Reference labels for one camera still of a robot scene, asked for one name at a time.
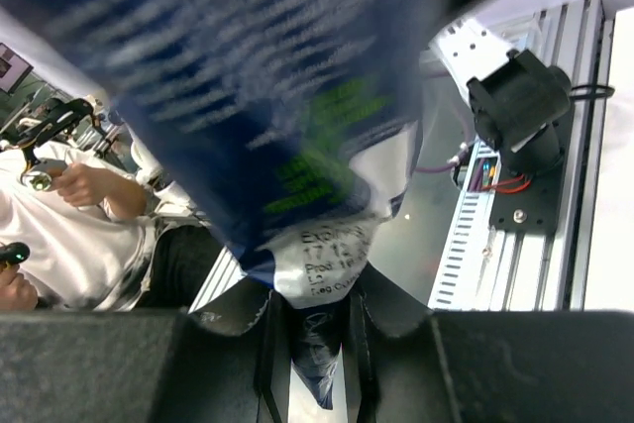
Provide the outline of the blue sea salt vinegar bag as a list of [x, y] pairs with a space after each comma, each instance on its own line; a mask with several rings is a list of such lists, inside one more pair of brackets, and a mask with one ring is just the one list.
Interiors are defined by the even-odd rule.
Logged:
[[341, 303], [421, 145], [426, 0], [1, 0], [99, 83], [244, 272], [293, 308], [332, 405]]

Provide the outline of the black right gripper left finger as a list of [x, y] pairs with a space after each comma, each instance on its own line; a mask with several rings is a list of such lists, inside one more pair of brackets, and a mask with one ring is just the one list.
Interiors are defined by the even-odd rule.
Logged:
[[282, 422], [282, 298], [241, 281], [194, 313], [7, 312], [5, 422]]

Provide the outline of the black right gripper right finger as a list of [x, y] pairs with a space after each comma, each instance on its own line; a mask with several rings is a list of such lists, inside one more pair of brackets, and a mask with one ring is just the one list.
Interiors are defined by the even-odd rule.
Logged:
[[629, 422], [633, 317], [434, 311], [373, 267], [349, 296], [353, 422]]

